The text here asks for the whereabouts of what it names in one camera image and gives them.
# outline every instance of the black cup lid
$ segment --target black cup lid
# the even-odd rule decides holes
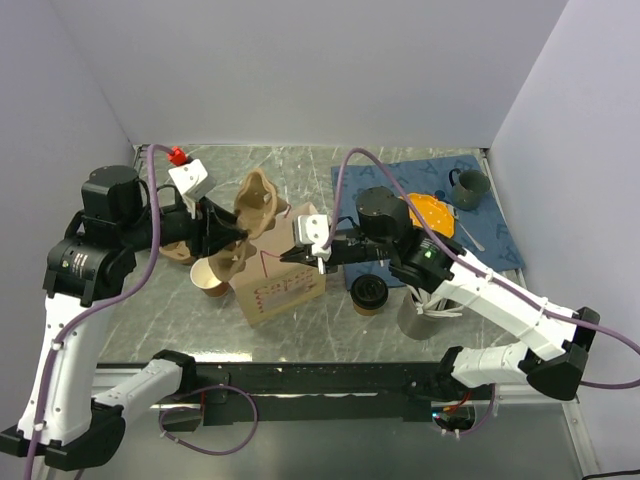
[[[362,275],[351,284],[351,300],[365,310],[381,308],[389,298],[389,287],[377,275]]]

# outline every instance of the orange plate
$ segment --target orange plate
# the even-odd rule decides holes
[[[431,195],[422,195],[420,193],[410,193],[409,198],[432,230],[440,232],[445,237],[453,237],[455,220],[445,203]],[[413,224],[419,227],[420,222],[418,222],[418,219],[411,210],[409,210],[409,215],[411,215]]]

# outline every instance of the marble countertop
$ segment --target marble countertop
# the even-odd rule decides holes
[[[367,148],[385,163],[461,154],[480,159],[477,149]],[[330,167],[339,164],[349,148],[191,145],[184,149],[202,160],[216,178],[217,186],[209,196],[224,208],[232,210],[246,173],[261,167],[290,204],[311,201],[321,213],[329,213],[333,206]],[[353,159],[354,165],[367,162]],[[167,163],[156,163],[159,184],[167,182]],[[146,177],[144,164],[141,175]],[[161,203],[171,198],[170,191],[161,192]],[[138,280],[147,258],[147,253],[138,255],[139,267],[127,285]],[[509,273],[512,280],[516,278]],[[208,297],[191,284],[189,267],[161,257],[144,289],[116,307],[100,361],[147,362],[165,348],[201,362],[437,361],[451,346],[483,348],[514,340],[471,310],[447,320],[429,340],[412,340],[396,323],[405,292],[392,289],[381,313],[363,317],[354,311],[344,276],[338,272],[328,276],[324,295],[251,328],[233,292]]]

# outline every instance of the paper bag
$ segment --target paper bag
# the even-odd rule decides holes
[[[305,203],[279,215],[272,230],[251,241],[258,252],[229,282],[249,325],[257,325],[324,293],[326,277],[317,268],[282,263],[278,258],[293,247],[293,219],[314,213],[318,212],[313,204]]]

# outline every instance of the blue placemat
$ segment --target blue placemat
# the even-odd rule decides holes
[[[463,171],[481,170],[478,160],[473,155],[392,163],[389,164],[389,168],[407,193],[433,195],[437,190],[442,190],[445,192],[444,201],[448,203],[451,203],[449,171],[452,168],[459,168]],[[338,167],[331,167],[331,178],[335,193],[336,182],[338,181]],[[356,198],[358,194],[367,188],[379,185],[395,191],[391,186],[391,182],[375,165],[365,167],[348,166],[344,176],[344,194],[340,203],[340,216],[349,215],[357,222]],[[473,235],[476,241],[485,248],[485,251],[481,252],[475,247],[457,221],[456,232],[453,236],[456,242],[497,272],[524,267],[522,257],[520,257],[518,248],[511,238],[511,234],[492,194],[485,195],[476,210],[471,212],[458,210],[458,213],[460,222]],[[390,287],[402,286],[403,283],[389,273],[388,263],[386,261],[385,266],[380,266],[378,262],[345,265],[344,272],[347,289],[351,288],[351,284],[356,278],[365,273],[378,275]]]

